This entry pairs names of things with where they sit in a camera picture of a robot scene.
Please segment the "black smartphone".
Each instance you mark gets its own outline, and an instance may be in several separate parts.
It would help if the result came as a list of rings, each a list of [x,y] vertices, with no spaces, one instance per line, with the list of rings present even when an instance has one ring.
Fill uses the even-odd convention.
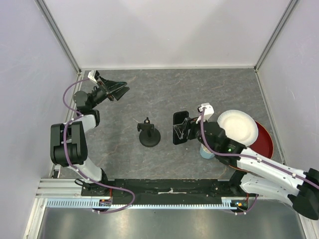
[[[175,112],[173,114],[173,144],[179,145],[187,142],[188,130],[186,129],[188,111]]]

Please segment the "black phone stand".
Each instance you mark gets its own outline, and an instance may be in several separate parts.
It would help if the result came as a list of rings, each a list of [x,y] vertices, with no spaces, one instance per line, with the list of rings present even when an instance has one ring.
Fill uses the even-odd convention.
[[[155,125],[150,122],[147,117],[143,123],[137,124],[139,141],[145,147],[155,147],[160,142],[160,132],[155,128]]]

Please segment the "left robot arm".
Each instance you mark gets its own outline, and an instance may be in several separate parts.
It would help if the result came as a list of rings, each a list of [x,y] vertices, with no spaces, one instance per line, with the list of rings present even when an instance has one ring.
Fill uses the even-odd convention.
[[[88,157],[86,132],[100,124],[100,112],[95,108],[108,99],[118,101],[130,88],[126,82],[94,78],[96,84],[89,93],[79,90],[73,95],[75,117],[66,123],[53,124],[50,128],[50,158],[54,165],[75,171],[80,178],[75,184],[83,194],[110,196],[108,178],[103,169]]]

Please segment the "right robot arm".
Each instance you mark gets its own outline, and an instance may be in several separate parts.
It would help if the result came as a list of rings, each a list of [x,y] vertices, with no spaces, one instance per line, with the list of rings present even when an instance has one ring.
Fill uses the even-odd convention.
[[[197,139],[223,164],[240,169],[228,183],[234,196],[242,193],[272,197],[302,216],[319,218],[319,172],[295,169],[264,157],[227,137],[217,122],[190,118],[187,111],[173,115],[175,145]]]

